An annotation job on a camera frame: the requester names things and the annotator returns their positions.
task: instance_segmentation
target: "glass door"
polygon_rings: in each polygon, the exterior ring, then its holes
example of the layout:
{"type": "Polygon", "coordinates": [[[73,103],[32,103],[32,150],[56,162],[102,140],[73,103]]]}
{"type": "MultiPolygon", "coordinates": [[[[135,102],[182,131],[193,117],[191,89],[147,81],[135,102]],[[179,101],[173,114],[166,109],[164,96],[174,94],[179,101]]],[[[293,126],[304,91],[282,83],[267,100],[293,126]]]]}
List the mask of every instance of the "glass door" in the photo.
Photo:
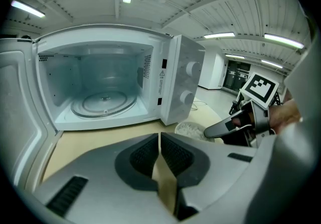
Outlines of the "glass door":
{"type": "Polygon", "coordinates": [[[223,86],[239,92],[243,83],[248,79],[250,66],[251,65],[247,63],[229,61],[223,86]]]}

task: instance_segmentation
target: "microwave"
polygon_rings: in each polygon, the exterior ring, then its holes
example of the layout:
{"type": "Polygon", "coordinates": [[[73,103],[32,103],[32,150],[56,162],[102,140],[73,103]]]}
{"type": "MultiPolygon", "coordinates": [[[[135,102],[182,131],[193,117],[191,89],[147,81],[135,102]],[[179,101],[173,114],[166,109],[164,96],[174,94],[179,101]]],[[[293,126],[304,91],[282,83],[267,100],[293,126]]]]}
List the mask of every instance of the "microwave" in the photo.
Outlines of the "microwave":
{"type": "Polygon", "coordinates": [[[99,24],[1,39],[0,49],[2,162],[31,190],[63,131],[186,119],[205,54],[182,35],[99,24]]]}

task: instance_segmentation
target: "wall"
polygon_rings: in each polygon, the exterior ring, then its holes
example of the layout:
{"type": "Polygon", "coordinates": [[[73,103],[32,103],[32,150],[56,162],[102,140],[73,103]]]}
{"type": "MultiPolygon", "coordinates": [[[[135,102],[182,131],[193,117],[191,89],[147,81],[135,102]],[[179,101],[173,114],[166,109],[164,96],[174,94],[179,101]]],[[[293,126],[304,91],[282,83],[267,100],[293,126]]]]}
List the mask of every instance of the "wall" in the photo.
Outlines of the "wall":
{"type": "Polygon", "coordinates": [[[32,39],[40,37],[40,34],[38,33],[24,31],[16,28],[2,28],[0,30],[0,33],[5,35],[16,35],[17,38],[21,38],[23,35],[29,35],[32,39]]]}
{"type": "Polygon", "coordinates": [[[221,89],[227,60],[219,47],[206,48],[199,86],[221,89]]]}
{"type": "Polygon", "coordinates": [[[283,98],[285,96],[285,91],[286,91],[286,87],[284,86],[284,83],[283,83],[284,76],[276,73],[275,71],[272,71],[272,70],[269,70],[269,69],[266,69],[266,68],[251,64],[249,76],[251,76],[253,72],[257,72],[259,74],[262,74],[264,76],[267,76],[267,77],[275,80],[276,82],[279,82],[280,85],[279,85],[278,93],[279,93],[279,96],[280,96],[280,100],[282,102],[283,98]]]}

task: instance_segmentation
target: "table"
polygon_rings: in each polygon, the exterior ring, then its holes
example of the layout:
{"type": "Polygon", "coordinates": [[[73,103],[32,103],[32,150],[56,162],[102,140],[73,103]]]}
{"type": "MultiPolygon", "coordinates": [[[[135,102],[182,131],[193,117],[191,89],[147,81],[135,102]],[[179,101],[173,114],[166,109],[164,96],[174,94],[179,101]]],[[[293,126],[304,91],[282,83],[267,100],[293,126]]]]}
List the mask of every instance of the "table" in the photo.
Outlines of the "table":
{"type": "MultiPolygon", "coordinates": [[[[200,102],[195,98],[194,104],[198,109],[192,109],[185,121],[196,122],[204,127],[209,127],[221,121],[221,118],[204,102],[200,102]]],[[[161,120],[156,120],[103,130],[65,131],[56,144],[56,148],[46,168],[43,181],[80,155],[92,149],[146,134],[174,132],[176,125],[177,123],[165,126],[161,120]]],[[[158,142],[159,150],[161,151],[160,140],[158,142]]],[[[223,144],[223,140],[220,138],[215,139],[215,142],[223,144]]],[[[176,179],[161,154],[156,160],[152,178],[158,182],[160,199],[169,211],[173,212],[176,197],[176,179]]]]}

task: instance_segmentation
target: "microwave door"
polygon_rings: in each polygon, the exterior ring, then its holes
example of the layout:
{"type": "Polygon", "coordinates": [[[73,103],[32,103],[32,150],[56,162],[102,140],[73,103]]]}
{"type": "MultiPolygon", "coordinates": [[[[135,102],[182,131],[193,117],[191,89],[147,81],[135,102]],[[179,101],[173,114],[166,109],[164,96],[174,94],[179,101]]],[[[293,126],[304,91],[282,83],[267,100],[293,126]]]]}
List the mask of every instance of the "microwave door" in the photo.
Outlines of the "microwave door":
{"type": "Polygon", "coordinates": [[[165,125],[185,120],[191,110],[199,83],[205,48],[179,35],[169,46],[161,120],[165,125]]]}
{"type": "Polygon", "coordinates": [[[37,111],[39,98],[32,96],[37,90],[32,41],[0,39],[0,49],[0,157],[11,182],[24,188],[50,129],[37,111]]]}

